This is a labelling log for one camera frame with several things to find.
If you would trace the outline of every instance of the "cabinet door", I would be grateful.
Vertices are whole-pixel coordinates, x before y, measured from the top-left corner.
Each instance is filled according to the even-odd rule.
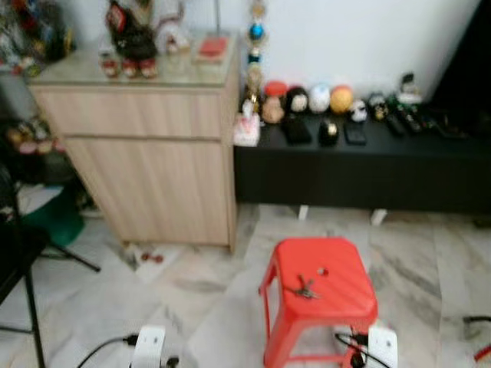
[[[229,243],[218,143],[70,138],[66,144],[122,240]]]

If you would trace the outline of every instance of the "white wall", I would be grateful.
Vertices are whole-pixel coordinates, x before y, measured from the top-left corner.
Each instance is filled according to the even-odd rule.
[[[81,43],[104,31],[103,0],[59,0]],[[429,95],[479,0],[265,0],[267,78],[310,87],[349,83],[358,94],[396,87],[414,71]],[[221,0],[225,28],[245,31],[251,0]],[[187,0],[186,23],[212,27],[213,0]]]

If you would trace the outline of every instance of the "ball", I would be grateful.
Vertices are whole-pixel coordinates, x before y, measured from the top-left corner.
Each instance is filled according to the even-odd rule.
[[[337,86],[331,93],[333,113],[347,113],[353,103],[353,92],[349,86]]]
[[[259,41],[264,37],[264,27],[261,23],[254,23],[249,29],[249,37],[252,41]]]
[[[318,84],[308,94],[308,107],[312,113],[324,113],[329,107],[330,90],[327,84]]]

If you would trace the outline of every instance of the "white ball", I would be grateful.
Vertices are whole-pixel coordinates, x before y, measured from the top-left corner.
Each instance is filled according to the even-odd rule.
[[[331,102],[331,91],[327,84],[318,84],[308,94],[308,106],[313,113],[324,113]]]

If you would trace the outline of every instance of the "red plastic stool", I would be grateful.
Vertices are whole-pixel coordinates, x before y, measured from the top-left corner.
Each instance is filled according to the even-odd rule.
[[[278,316],[270,332],[267,287],[278,278]],[[310,289],[318,298],[292,290],[313,280]],[[293,356],[290,353],[302,331],[318,326],[350,326],[367,334],[377,319],[377,299],[356,247],[343,238],[292,238],[279,243],[271,257],[259,293],[264,297],[267,368],[281,368],[288,362],[325,361],[351,367],[356,352],[333,356]]]

